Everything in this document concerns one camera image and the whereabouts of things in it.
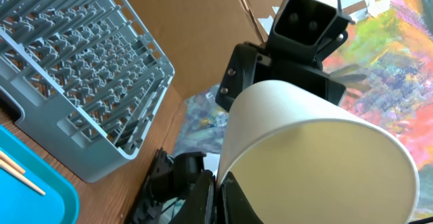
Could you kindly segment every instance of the gray plastic rack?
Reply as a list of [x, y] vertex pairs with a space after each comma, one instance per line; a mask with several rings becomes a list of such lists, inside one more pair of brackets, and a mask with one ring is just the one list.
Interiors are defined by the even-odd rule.
[[0, 97], [95, 182], [133, 160], [175, 71], [127, 0], [0, 0]]

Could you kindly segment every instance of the wooden table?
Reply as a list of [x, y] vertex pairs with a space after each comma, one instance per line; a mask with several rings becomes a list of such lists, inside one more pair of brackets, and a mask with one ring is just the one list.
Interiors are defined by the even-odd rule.
[[123, 223], [156, 150], [173, 152], [185, 113], [185, 103], [170, 86], [137, 158], [97, 183], [85, 183], [17, 128], [12, 113], [0, 103], [0, 123], [75, 186], [80, 197], [78, 223], [92, 224]]

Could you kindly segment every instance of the wooden stick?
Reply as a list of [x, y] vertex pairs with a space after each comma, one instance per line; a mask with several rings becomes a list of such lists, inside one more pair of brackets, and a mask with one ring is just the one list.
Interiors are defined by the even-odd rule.
[[0, 168], [3, 168], [5, 171], [10, 173], [12, 176], [18, 178], [21, 182], [25, 183], [27, 186], [33, 188], [36, 192], [41, 195], [45, 195], [45, 192], [41, 190], [38, 186], [36, 186], [32, 181], [28, 180], [24, 175], [21, 175], [15, 168], [8, 165], [4, 160], [0, 160]]
[[7, 154], [2, 152], [1, 150], [0, 150], [0, 160], [5, 161], [6, 163], [8, 163], [10, 166], [12, 166], [15, 170], [17, 170], [21, 174], [26, 173], [26, 170], [24, 170], [19, 164], [14, 162], [14, 160], [12, 160], [9, 156], [7, 156]]

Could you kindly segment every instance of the paper cup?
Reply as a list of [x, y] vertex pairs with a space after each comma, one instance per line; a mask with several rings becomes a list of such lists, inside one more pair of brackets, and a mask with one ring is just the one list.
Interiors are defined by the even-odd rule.
[[406, 223], [419, 179], [397, 138], [283, 81], [234, 101], [217, 188], [231, 171], [263, 223]]

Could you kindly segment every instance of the abstract painting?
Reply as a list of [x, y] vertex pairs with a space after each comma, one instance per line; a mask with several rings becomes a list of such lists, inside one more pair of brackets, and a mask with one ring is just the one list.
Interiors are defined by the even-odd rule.
[[[323, 62], [326, 72], [351, 64], [371, 89], [350, 90], [342, 107], [397, 137], [414, 158], [420, 195], [414, 219], [433, 216], [433, 0], [390, 0], [377, 17], [349, 26], [349, 38]], [[219, 153], [227, 114], [214, 103], [218, 86], [188, 99], [176, 153]]]

